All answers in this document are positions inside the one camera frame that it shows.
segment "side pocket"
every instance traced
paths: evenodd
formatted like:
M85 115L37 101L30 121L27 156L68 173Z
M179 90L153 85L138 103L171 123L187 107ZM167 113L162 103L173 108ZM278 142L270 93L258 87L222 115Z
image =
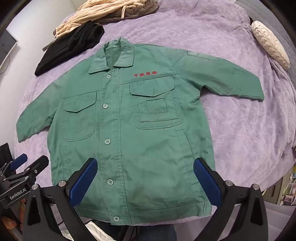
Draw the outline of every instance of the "side pocket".
M193 162L194 162L194 157L193 157L193 153L190 147L190 144L188 142L188 139L184 133L183 130L178 130L176 131L177 137L179 139L181 148L182 148L182 152L183 152L183 156L184 156L184 162L185 162L185 166L186 166L186 171L187 171L187 175L189 178L189 182L191 185L198 183L198 179L195 176L194 172L193 172Z

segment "pocket flap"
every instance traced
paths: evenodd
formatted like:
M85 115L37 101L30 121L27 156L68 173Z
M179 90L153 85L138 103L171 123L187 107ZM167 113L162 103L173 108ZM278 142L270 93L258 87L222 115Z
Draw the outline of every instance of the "pocket flap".
M174 89L172 76L143 80L130 83L132 95L155 97Z
M79 112L96 102L96 92L76 95L64 99L64 110Z

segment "chinese characters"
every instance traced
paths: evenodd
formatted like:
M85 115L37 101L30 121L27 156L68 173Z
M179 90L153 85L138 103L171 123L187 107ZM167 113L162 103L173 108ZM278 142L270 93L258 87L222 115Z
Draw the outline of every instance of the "chinese characters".
M137 77L138 75L139 75L140 77L145 76L144 73L134 74L135 77Z

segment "button placket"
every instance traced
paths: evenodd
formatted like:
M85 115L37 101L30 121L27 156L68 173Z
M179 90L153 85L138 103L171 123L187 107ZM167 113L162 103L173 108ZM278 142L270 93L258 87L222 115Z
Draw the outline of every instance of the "button placket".
M106 204L111 223L130 223L123 184L119 115L119 70L114 68L103 78L100 160Z

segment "chest pocket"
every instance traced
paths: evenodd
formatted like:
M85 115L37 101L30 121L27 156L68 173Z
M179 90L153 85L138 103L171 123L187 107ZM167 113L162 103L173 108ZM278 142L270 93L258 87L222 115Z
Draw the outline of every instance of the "chest pocket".
M137 128L167 128L183 122L172 76L133 82L129 86Z
M64 99L62 120L66 141L83 140L94 133L95 103L96 92Z

